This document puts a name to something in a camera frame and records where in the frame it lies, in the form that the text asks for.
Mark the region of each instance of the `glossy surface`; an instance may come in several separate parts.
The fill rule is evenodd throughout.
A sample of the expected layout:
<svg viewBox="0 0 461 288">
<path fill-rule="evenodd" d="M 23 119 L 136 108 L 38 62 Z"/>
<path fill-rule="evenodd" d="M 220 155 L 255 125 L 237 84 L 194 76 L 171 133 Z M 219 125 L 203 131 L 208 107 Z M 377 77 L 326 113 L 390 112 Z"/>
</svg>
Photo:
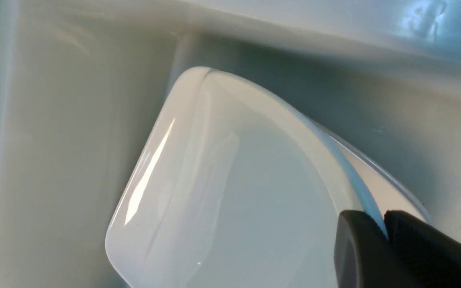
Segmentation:
<svg viewBox="0 0 461 288">
<path fill-rule="evenodd" d="M 461 242 L 461 0 L 442 2 L 0 0 L 0 288 L 123 285 L 104 234 L 194 66 L 328 127 Z"/>
<path fill-rule="evenodd" d="M 267 90 L 179 77 L 106 234 L 137 287 L 336 287 L 340 211 L 382 216 L 333 141 Z"/>
</svg>

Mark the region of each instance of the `white plastic tray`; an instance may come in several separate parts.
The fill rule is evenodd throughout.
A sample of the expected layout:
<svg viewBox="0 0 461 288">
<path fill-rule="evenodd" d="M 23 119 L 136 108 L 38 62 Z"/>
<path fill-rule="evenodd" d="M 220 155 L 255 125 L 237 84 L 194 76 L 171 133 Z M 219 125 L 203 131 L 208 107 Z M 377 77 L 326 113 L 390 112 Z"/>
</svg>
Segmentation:
<svg viewBox="0 0 461 288">
<path fill-rule="evenodd" d="M 104 233 L 193 66 L 328 127 L 461 241 L 461 2 L 246 3 L 0 1 L 0 288 L 122 285 Z"/>
</svg>

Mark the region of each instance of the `grey plastic surface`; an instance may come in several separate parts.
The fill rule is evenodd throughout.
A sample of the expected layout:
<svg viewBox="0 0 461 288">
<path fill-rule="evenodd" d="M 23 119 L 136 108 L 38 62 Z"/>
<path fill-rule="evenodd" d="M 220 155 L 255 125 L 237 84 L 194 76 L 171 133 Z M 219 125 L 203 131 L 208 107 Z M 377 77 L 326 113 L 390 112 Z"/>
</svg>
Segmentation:
<svg viewBox="0 0 461 288">
<path fill-rule="evenodd" d="M 0 288 L 123 285 L 104 233 L 193 66 L 284 98 L 461 242 L 461 1 L 1 0 Z"/>
</svg>

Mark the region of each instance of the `white plastic part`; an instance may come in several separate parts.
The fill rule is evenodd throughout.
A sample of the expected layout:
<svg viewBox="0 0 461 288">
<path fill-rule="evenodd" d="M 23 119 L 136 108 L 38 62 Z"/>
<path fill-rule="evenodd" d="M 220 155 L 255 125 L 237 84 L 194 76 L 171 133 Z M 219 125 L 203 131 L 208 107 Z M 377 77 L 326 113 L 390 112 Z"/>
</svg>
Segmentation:
<svg viewBox="0 0 461 288">
<path fill-rule="evenodd" d="M 338 214 L 368 189 L 328 135 L 229 73 L 177 80 L 106 234 L 138 287 L 336 287 Z"/>
</svg>

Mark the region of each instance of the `curved edge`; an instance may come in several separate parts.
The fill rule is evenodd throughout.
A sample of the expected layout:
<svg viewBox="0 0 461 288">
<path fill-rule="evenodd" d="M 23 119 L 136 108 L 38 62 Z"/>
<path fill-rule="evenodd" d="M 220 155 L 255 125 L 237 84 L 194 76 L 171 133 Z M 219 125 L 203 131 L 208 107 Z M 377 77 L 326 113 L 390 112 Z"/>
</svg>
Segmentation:
<svg viewBox="0 0 461 288">
<path fill-rule="evenodd" d="M 414 205 L 419 212 L 423 215 L 425 220 L 428 222 L 428 224 L 432 225 L 431 217 L 426 208 L 422 205 L 422 203 L 415 197 L 408 188 L 406 188 L 401 182 L 399 182 L 396 178 L 394 178 L 389 172 L 384 170 L 380 165 L 378 165 L 376 162 L 374 162 L 371 158 L 369 158 L 366 154 L 362 153 L 359 149 L 355 148 L 355 146 L 351 145 L 350 143 L 346 142 L 346 140 L 342 139 L 332 131 L 328 130 L 325 126 L 322 124 L 319 124 L 318 122 L 313 120 L 313 124 L 317 126 L 319 129 L 325 131 L 330 138 L 334 139 L 337 143 L 342 145 L 346 150 L 348 150 L 352 155 L 360 159 L 362 162 L 364 162 L 367 166 L 372 168 L 375 172 L 380 174 L 382 177 L 384 177 L 392 186 L 394 186 L 398 191 L 402 193 L 404 197 L 410 202 L 410 204 Z"/>
<path fill-rule="evenodd" d="M 184 92 L 183 93 L 174 93 L 175 95 L 194 95 L 194 93 L 196 93 L 198 90 L 200 90 L 200 87 L 203 83 L 203 80 L 205 79 L 205 77 L 211 73 L 211 71 L 213 71 L 212 68 L 208 68 L 208 67 L 193 67 L 193 68 L 190 68 L 186 71 L 184 71 L 178 78 L 178 80 L 176 80 L 176 82 L 174 83 L 174 86 L 172 87 L 171 91 L 174 91 L 175 89 L 184 89 Z M 194 83 L 196 82 L 197 84 L 196 85 L 189 85 L 189 83 Z M 165 103 L 163 104 L 163 107 L 167 106 L 169 104 L 169 102 L 172 102 L 174 101 L 174 99 L 172 99 L 172 97 L 168 96 Z M 108 225 L 108 229 L 106 230 L 106 235 L 104 237 L 104 250 L 106 251 L 106 256 L 108 257 L 108 260 L 110 261 L 110 264 L 113 266 L 113 268 L 115 269 L 115 271 L 117 271 L 117 273 L 124 279 L 124 281 L 126 281 L 126 283 L 128 283 L 128 285 L 130 287 L 133 287 L 131 284 L 130 284 L 130 279 L 128 279 L 128 277 L 126 277 L 125 274 L 122 273 L 122 270 L 120 269 L 120 266 L 119 264 L 116 262 L 116 259 L 114 258 L 113 256 L 113 253 L 112 253 L 112 249 L 108 247 L 108 243 L 110 242 L 108 239 L 111 237 L 111 233 L 110 233 L 110 230 L 111 230 L 111 227 L 113 226 L 113 223 L 115 221 L 115 216 L 119 213 L 119 210 L 120 208 L 122 207 L 122 205 L 124 204 L 124 199 L 126 198 L 126 194 L 127 192 L 129 191 L 129 186 L 133 180 L 133 178 L 135 177 L 135 175 L 138 173 L 138 171 L 140 170 L 140 168 L 142 166 L 145 166 L 147 165 L 146 162 L 147 162 L 147 153 L 146 151 L 148 151 L 150 149 L 150 139 L 152 139 L 156 134 L 159 133 L 159 130 L 158 130 L 158 123 L 159 122 L 163 122 L 163 120 L 165 119 L 165 110 L 162 108 L 161 109 L 161 112 L 159 113 L 159 116 L 154 124 L 154 127 L 152 128 L 152 131 L 150 132 L 150 135 L 148 137 L 148 140 L 140 154 L 140 157 L 138 159 L 138 161 L 136 162 L 136 165 L 135 165 L 135 168 L 133 169 L 133 172 L 131 173 L 131 176 L 128 180 L 128 183 L 126 184 L 126 188 L 124 189 L 123 191 L 123 194 L 121 195 L 120 197 L 120 200 L 117 204 L 117 208 L 115 209 L 115 212 L 113 213 L 113 216 L 111 217 L 111 220 L 110 220 L 110 223 Z"/>
<path fill-rule="evenodd" d="M 373 220 L 377 223 L 379 228 L 382 230 L 384 233 L 385 237 L 388 237 L 387 235 L 387 229 L 384 224 L 383 216 L 382 213 L 379 211 L 378 205 L 373 198 L 372 193 L 369 191 L 369 188 L 366 186 L 360 175 L 355 171 L 355 168 L 353 165 L 351 165 L 350 162 L 348 162 L 348 159 L 346 159 L 346 156 L 342 153 L 342 151 L 335 145 L 333 140 L 329 135 L 325 133 L 325 131 L 319 129 L 317 126 L 313 125 L 312 120 L 307 118 L 305 115 L 303 115 L 300 111 L 295 109 L 293 106 L 291 106 L 288 102 L 285 100 L 281 99 L 271 91 L 265 89 L 264 87 L 261 87 L 258 84 L 255 84 L 254 82 L 251 82 L 249 80 L 246 80 L 243 77 L 239 77 L 237 75 L 227 73 L 224 71 L 220 71 L 221 73 L 232 75 L 232 77 L 239 78 L 242 80 L 244 83 L 247 83 L 251 87 L 254 87 L 255 89 L 262 91 L 264 94 L 268 95 L 271 97 L 271 99 L 277 104 L 282 105 L 285 107 L 292 115 L 294 115 L 298 120 L 302 122 L 303 125 L 305 125 L 309 130 L 313 131 L 315 135 L 320 139 L 320 141 L 324 144 L 324 146 L 329 150 L 329 152 L 335 157 L 336 162 L 342 167 L 344 170 L 344 173 L 346 174 L 346 177 L 348 178 L 348 181 L 350 182 L 350 185 L 353 187 L 355 190 L 355 193 L 357 195 L 357 198 L 359 199 L 360 203 L 362 204 L 364 211 L 373 218 Z"/>
</svg>

